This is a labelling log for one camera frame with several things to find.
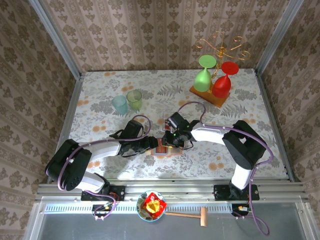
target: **red and yellow package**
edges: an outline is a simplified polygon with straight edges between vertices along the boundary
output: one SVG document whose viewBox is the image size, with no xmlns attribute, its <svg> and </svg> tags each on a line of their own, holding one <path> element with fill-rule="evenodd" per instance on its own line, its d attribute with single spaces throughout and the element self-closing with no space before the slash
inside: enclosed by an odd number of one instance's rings
<svg viewBox="0 0 320 240">
<path fill-rule="evenodd" d="M 165 211 L 166 206 L 166 202 L 159 199 L 157 195 L 154 192 L 152 192 L 145 199 L 142 208 L 150 214 L 152 219 L 156 219 Z"/>
</svg>

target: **wooden hammer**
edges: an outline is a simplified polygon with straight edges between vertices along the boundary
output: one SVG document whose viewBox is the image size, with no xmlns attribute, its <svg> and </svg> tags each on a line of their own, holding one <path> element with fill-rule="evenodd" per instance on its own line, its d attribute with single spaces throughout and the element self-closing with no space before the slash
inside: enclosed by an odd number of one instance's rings
<svg viewBox="0 0 320 240">
<path fill-rule="evenodd" d="M 165 212 L 169 216 L 178 216 L 178 217 L 188 217 L 188 218 L 197 218 L 200 219 L 200 226 L 206 227 L 208 225 L 208 209 L 206 207 L 201 207 L 200 215 L 196 214 L 187 214 L 179 212 Z"/>
</svg>

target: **wall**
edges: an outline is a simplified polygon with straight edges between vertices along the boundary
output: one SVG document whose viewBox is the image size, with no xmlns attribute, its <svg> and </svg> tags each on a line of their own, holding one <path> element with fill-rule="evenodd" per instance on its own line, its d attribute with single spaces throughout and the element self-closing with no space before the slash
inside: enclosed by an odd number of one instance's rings
<svg viewBox="0 0 320 240">
<path fill-rule="evenodd" d="M 239 65 L 254 68 L 288 0 L 41 0 L 82 72 L 196 69 L 209 47 L 195 47 L 214 31 L 248 42 Z M 210 39 L 220 44 L 221 38 Z"/>
<path fill-rule="evenodd" d="M 320 1 L 304 0 L 262 74 L 289 161 L 320 226 Z"/>
<path fill-rule="evenodd" d="M 22 239 L 75 79 L 28 1 L 0 1 L 0 240 Z"/>
</svg>

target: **floral tablecloth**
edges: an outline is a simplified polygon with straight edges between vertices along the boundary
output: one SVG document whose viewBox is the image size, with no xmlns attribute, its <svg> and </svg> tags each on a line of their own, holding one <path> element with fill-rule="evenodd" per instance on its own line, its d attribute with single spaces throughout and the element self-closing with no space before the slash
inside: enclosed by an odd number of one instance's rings
<svg viewBox="0 0 320 240">
<path fill-rule="evenodd" d="M 269 117 L 252 69 L 240 69 L 231 76 L 230 96 L 218 108 L 189 92 L 199 70 L 153 70 L 87 72 L 77 103 L 69 138 L 78 142 L 89 142 L 106 138 L 123 129 L 137 114 L 150 118 L 150 136 L 162 137 L 163 113 L 175 112 L 188 101 L 200 101 L 206 106 L 204 122 L 231 126 L 237 120 L 245 120 L 271 147 L 275 159 L 258 169 L 257 177 L 287 178 L 279 154 Z M 138 89 L 142 93 L 142 108 L 130 109 L 119 115 L 112 106 L 117 95 Z M 182 113 L 187 120 L 199 119 L 203 107 L 189 104 Z M 148 128 L 144 118 L 138 118 Z M 267 151 L 262 161 L 268 158 Z M 123 158 L 112 156 L 90 162 L 87 171 L 98 173 L 107 179 L 179 179 L 179 178 L 231 178 L 235 162 L 227 148 L 211 142 L 196 142 L 194 147 L 177 156 L 151 156 L 150 152 Z"/>
</svg>

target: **wooden base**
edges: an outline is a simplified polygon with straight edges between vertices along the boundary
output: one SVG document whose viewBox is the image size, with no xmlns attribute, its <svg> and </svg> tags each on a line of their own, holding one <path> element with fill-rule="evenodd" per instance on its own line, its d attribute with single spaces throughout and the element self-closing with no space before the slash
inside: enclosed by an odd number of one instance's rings
<svg viewBox="0 0 320 240">
<path fill-rule="evenodd" d="M 214 86 L 214 85 L 211 83 L 209 89 L 212 89 L 213 86 Z M 214 95 L 211 93 L 211 90 L 200 92 L 200 91 L 197 91 L 197 90 L 194 88 L 194 86 L 192 86 L 189 91 L 190 91 L 191 93 L 197 95 L 198 97 L 206 100 L 207 102 L 209 102 L 209 103 L 217 106 L 218 108 L 221 108 L 221 106 L 225 103 L 225 101 L 227 100 L 227 98 L 228 98 L 229 95 L 230 95 L 230 93 L 229 93 L 226 98 L 218 98 L 218 97 L 214 96 Z"/>
</svg>

